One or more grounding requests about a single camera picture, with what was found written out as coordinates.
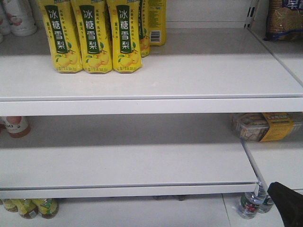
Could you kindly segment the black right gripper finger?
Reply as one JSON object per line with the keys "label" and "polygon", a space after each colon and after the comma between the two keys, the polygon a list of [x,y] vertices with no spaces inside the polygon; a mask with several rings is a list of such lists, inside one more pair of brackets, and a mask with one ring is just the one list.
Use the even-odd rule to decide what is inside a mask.
{"label": "black right gripper finger", "polygon": [[285,227],[303,226],[303,195],[279,182],[270,184],[268,194],[276,205]]}

